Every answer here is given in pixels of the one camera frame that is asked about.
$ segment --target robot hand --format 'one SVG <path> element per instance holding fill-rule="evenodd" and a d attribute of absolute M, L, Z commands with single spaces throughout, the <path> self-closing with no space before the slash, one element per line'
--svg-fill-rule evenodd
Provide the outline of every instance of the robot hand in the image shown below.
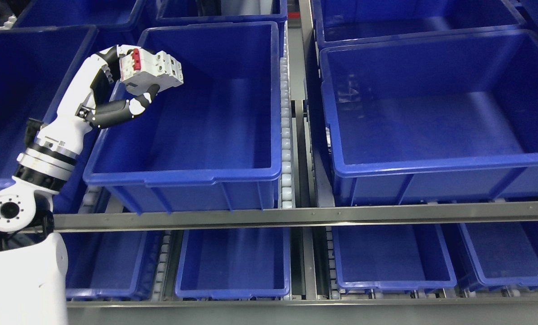
<path fill-rule="evenodd" d="M 115 76 L 136 97 L 102 103 Z M 67 324 L 66 247 L 61 236 L 52 233 L 54 222 L 35 216 L 52 211 L 52 197 L 73 172 L 87 132 L 141 115 L 157 93 L 181 84 L 181 64 L 167 53 L 152 54 L 130 45 L 113 46 L 83 62 L 51 124 L 29 121 L 26 150 L 19 154 L 13 175 L 15 184 L 0 191 L 0 233 L 41 222 L 46 239 L 32 246 L 0 251 L 0 325 Z"/>

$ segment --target shelf rack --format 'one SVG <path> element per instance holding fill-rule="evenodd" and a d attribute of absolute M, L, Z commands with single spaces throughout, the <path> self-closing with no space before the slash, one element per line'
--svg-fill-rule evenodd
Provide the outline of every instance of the shelf rack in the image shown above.
<path fill-rule="evenodd" d="M 298 318 L 299 323 L 314 323 L 316 318 L 298 312 L 288 306 L 339 306 L 326 309 L 333 318 L 356 317 L 368 313 L 368 323 L 383 323 L 383 315 L 408 311 L 403 320 L 411 324 L 431 323 L 424 317 L 440 319 L 442 311 L 451 317 L 465 315 L 473 323 L 489 322 L 488 316 L 512 315 L 518 319 L 524 313 L 533 313 L 531 323 L 538 323 L 538 290 L 535 292 L 507 288 L 498 292 L 458 292 L 439 290 L 436 294 L 422 292 L 381 295 L 373 291 L 340 292 L 335 284 L 335 265 L 330 248 L 330 226 L 371 224 L 414 224 L 414 223 L 459 223 L 459 222 L 520 222 L 538 220 L 538 201 L 488 202 L 466 204 L 425 204 L 401 206 L 354 206 L 335 207 L 331 191 L 329 150 L 321 109 L 319 93 L 319 70 L 316 55 L 313 18 L 310 0 L 299 0 L 301 31 L 303 36 L 306 65 L 306 101 L 295 101 L 293 145 L 296 150 L 296 206 L 293 209 L 235 210 L 206 212 L 173 212 L 133 214 L 120 212 L 122 205 L 111 200 L 103 214 L 58 214 L 55 216 L 59 232 L 83 231 L 136 231 L 168 230 L 168 261 L 160 291 L 147 301 L 71 301 L 69 315 L 73 323 L 122 323 L 131 317 L 139 323 L 166 324 L 176 317 L 178 308 L 191 307 L 187 313 L 177 315 L 180 319 L 198 319 L 203 308 L 228 317 L 231 313 L 246 313 L 243 307 L 251 307 L 261 317 L 283 313 L 283 317 Z M 182 230 L 198 228 L 237 227 L 292 227 L 292 293 L 281 300 L 239 301 L 184 301 L 174 296 L 174 280 L 179 258 Z M 347 309 L 344 306 L 385 306 L 382 309 Z M 439 306 L 439 309 L 427 306 Z M 311 313 L 323 315 L 324 309 L 311 308 Z M 211 314 L 211 321 L 218 321 Z"/>

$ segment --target robotic arm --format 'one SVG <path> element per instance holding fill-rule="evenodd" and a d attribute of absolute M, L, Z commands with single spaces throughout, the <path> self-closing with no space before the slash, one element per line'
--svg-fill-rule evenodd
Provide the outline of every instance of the robotic arm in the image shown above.
<path fill-rule="evenodd" d="M 102 103 L 116 80 L 136 97 Z M 183 82 L 180 62 L 164 51 L 152 54 L 137 46 L 113 46 L 83 62 L 51 124 L 29 121 L 26 150 L 18 155 L 13 175 L 15 184 L 0 191 L 0 239 L 35 225 L 42 226 L 46 239 L 0 251 L 0 325 L 67 324 L 67 256 L 62 238 L 52 233 L 52 197 L 73 172 L 87 132 L 138 117 L 157 93 Z M 11 298 L 13 290 L 26 293 L 22 301 Z M 39 315 L 30 316 L 29 309 Z"/>

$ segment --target metal rail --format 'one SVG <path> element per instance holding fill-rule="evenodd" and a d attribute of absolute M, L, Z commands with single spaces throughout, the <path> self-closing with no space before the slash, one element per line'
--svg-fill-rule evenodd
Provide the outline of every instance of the metal rail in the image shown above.
<path fill-rule="evenodd" d="M 538 302 L 538 297 L 483 297 L 441 299 L 363 299 L 363 300 L 271 300 L 271 301 L 72 301 L 69 308 L 173 308 L 173 307 L 259 307 L 259 306 L 380 306 L 450 304 L 523 304 Z"/>
<path fill-rule="evenodd" d="M 538 220 L 538 202 L 352 206 L 147 214 L 57 214 L 59 232 L 520 222 Z"/>

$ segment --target bin bottom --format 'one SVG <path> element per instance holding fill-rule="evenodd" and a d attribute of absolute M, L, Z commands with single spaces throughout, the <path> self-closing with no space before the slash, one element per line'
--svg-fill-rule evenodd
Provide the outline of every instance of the bin bottom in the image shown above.
<path fill-rule="evenodd" d="M 352 261 L 343 264 L 345 284 L 426 280 L 413 226 L 382 226 L 370 231 L 364 227 L 343 227 L 338 234 L 342 258 Z"/>
<path fill-rule="evenodd" d="M 466 227 L 486 278 L 538 276 L 538 256 L 520 223 Z"/>
<path fill-rule="evenodd" d="M 524 152 L 490 92 L 373 100 L 365 96 L 352 91 L 339 95 L 347 165 Z"/>
<path fill-rule="evenodd" d="M 325 41 L 343 41 L 368 37 L 383 37 L 407 33 L 449 31 L 455 29 L 448 17 L 366 21 L 327 27 Z"/>

